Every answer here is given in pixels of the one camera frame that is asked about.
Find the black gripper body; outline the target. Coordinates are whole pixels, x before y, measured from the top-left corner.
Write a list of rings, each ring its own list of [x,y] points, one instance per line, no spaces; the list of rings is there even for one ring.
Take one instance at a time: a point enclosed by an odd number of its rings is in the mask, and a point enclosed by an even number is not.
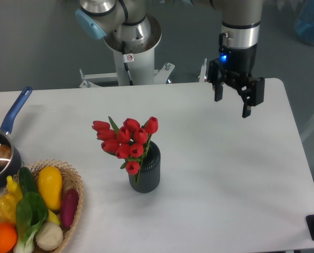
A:
[[[244,87],[252,77],[257,43],[249,47],[230,47],[229,33],[219,35],[219,57],[214,60],[215,72],[220,82],[230,87]]]

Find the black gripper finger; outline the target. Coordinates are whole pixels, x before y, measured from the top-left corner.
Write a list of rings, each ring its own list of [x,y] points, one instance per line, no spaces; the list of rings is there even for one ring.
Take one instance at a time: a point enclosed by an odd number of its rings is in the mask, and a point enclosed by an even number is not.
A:
[[[251,108],[264,101],[265,78],[253,78],[251,76],[242,76],[239,78],[237,88],[238,94],[243,100],[242,117],[247,118],[251,115]]]
[[[222,100],[223,83],[225,81],[225,70],[221,67],[219,60],[214,59],[209,63],[208,82],[212,84],[214,90],[214,100]]]

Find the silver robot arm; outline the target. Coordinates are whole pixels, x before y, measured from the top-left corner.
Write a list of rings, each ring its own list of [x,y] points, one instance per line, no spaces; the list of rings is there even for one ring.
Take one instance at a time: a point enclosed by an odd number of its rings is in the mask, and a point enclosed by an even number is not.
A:
[[[219,57],[205,61],[200,81],[212,84],[215,101],[224,86],[243,100],[244,118],[264,100],[264,78],[251,71],[256,57],[262,1],[199,1],[222,12]],[[80,1],[75,17],[83,30],[96,40],[105,40],[113,51],[120,86],[165,82],[172,67],[156,72],[154,50],[161,40],[159,22],[146,12],[145,1]]]

